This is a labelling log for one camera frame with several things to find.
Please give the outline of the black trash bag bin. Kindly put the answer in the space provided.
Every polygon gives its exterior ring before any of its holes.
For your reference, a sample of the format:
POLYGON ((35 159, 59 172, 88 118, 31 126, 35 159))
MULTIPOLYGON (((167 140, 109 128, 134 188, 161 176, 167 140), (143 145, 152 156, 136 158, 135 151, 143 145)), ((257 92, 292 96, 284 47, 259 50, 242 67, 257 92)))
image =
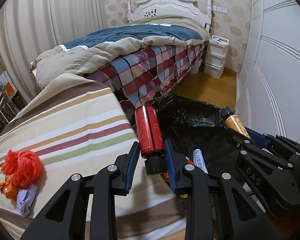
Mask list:
POLYGON ((152 106, 157 111, 163 139, 170 139, 175 151, 192 159, 194 150, 199 149, 209 174, 220 176, 227 172, 243 183, 235 169, 240 144, 227 132, 219 107, 179 94, 156 98, 152 106))

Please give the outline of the lavender paper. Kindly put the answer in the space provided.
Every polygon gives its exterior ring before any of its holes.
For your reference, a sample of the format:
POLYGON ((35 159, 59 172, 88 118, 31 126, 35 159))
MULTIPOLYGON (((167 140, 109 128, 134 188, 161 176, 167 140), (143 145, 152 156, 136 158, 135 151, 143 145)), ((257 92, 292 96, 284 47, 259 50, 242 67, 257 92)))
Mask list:
POLYGON ((28 189, 19 189, 17 194, 17 210, 23 217, 30 214, 30 207, 38 194, 38 187, 31 184, 28 189))

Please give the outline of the white bed headboard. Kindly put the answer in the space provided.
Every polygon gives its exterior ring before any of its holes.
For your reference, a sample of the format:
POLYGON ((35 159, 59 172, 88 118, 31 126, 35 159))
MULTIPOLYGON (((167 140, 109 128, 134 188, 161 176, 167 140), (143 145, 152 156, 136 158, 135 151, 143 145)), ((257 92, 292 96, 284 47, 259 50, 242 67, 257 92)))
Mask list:
POLYGON ((179 15, 197 21, 207 31, 210 31, 212 24, 212 0, 207 0, 205 14, 194 5, 195 3, 196 0, 141 0, 136 2, 138 7, 132 12, 132 2, 127 0, 127 20, 130 23, 159 15, 179 15))

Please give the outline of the orange snack wrapper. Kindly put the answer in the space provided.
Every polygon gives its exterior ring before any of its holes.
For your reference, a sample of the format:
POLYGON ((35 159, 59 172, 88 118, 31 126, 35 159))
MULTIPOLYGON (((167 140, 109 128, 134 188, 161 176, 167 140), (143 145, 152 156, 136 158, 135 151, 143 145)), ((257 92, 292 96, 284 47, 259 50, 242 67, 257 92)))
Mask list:
POLYGON ((16 201, 19 187, 12 183, 12 178, 5 177, 5 180, 0 183, 0 192, 4 194, 7 199, 16 201))

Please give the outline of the cardboard box with orange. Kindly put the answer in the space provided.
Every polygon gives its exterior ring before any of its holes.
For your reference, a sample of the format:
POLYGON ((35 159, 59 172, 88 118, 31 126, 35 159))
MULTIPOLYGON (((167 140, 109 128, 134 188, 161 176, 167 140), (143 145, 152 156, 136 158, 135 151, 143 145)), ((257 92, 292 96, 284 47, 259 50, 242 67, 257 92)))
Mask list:
POLYGON ((6 71, 0 75, 0 96, 3 92, 9 99, 12 99, 17 93, 17 89, 6 71))

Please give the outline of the white wall switch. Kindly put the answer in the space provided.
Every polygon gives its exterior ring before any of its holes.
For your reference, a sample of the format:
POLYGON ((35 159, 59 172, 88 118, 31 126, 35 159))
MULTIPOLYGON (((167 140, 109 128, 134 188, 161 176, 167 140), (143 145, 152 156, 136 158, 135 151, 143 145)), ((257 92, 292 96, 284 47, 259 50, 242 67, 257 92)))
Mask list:
POLYGON ((214 12, 218 12, 218 13, 222 13, 222 14, 227 14, 228 13, 228 10, 226 8, 218 7, 218 6, 215 6, 215 5, 212 6, 212 10, 214 12))

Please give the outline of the red foam net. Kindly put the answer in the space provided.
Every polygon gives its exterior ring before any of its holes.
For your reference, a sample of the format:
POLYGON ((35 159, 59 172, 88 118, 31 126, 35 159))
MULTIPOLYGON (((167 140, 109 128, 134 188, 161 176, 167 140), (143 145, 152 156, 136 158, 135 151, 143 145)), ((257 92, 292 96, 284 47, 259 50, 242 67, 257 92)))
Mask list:
POLYGON ((9 150, 1 170, 14 186, 25 189, 41 177, 43 165, 32 151, 9 150))

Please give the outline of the white plastic drawer unit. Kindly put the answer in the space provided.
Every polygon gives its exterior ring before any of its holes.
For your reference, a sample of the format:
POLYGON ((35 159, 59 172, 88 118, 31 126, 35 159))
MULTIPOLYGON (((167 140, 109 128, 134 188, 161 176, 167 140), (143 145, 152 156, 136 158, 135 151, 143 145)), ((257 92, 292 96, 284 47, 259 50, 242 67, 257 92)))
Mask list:
POLYGON ((220 36, 212 35, 207 45, 204 73, 220 78, 229 49, 229 40, 220 36))

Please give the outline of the red cylindrical can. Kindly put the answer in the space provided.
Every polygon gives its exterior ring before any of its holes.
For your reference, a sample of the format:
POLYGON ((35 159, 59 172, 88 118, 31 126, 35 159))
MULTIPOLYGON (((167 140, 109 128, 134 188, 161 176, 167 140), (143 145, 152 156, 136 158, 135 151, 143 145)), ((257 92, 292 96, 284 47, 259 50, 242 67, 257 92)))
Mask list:
POLYGON ((147 175, 165 173, 164 141, 155 108, 147 105, 138 107, 135 110, 135 120, 147 175))

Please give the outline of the striped bed sheet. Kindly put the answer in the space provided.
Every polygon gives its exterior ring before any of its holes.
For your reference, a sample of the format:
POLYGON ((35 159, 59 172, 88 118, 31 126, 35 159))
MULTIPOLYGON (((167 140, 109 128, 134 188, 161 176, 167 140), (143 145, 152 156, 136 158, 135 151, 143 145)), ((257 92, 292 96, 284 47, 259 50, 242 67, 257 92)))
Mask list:
MULTIPOLYGON (((38 212, 74 173, 96 174, 128 153, 137 141, 112 90, 96 81, 62 74, 42 90, 0 135, 1 167, 7 152, 30 150, 40 158, 43 173, 30 214, 23 217, 15 202, 0 193, 0 222, 19 239, 38 212)), ((125 197, 115 198, 119 239, 183 239, 186 212, 159 175, 148 176, 144 161, 135 169, 125 197)))

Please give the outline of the cream curtain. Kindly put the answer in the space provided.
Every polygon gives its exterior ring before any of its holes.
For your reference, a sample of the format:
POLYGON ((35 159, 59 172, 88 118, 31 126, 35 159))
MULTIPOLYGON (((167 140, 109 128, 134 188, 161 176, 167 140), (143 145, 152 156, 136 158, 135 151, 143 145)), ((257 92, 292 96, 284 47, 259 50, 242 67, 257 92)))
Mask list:
POLYGON ((40 92, 31 61, 107 26, 104 0, 6 0, 0 9, 0 66, 28 103, 40 92))

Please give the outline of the blue beige duvet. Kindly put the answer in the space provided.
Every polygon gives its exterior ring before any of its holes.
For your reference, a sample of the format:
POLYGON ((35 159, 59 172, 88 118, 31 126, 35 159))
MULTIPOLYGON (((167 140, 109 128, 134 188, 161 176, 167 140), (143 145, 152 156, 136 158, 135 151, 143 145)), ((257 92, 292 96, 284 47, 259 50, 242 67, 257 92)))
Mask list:
POLYGON ((179 15, 159 15, 59 44, 32 61, 36 83, 44 89, 64 74, 84 75, 97 71, 114 59, 152 46, 197 46, 210 38, 196 20, 179 15))

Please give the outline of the white wardrobe door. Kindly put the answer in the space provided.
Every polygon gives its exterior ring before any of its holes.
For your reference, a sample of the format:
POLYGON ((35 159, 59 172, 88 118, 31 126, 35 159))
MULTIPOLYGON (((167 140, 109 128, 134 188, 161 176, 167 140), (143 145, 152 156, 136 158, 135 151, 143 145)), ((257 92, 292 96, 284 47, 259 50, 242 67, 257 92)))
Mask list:
POLYGON ((236 114, 247 128, 300 143, 300 6, 296 0, 251 1, 236 114))

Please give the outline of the white cosmetic tube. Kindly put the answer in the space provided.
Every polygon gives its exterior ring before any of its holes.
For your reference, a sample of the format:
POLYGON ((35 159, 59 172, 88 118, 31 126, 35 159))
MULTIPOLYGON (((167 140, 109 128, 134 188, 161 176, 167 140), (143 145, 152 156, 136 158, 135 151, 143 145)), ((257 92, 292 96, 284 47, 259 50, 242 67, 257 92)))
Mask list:
POLYGON ((202 154, 202 151, 200 149, 195 149, 193 151, 193 163, 198 168, 203 170, 205 173, 208 173, 206 165, 205 165, 205 161, 204 161, 204 158, 203 158, 203 154, 202 154))

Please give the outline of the yellow label dark bottle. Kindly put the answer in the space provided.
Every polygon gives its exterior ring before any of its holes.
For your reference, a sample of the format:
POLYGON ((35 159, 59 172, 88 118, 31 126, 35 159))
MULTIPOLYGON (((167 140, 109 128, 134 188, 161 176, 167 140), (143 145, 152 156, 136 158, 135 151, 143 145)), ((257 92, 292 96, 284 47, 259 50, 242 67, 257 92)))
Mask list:
POLYGON ((240 133, 246 138, 250 138, 247 130, 243 126, 242 122, 239 120, 237 115, 230 107, 224 107, 221 109, 220 114, 224 120, 227 128, 233 129, 234 131, 240 133))

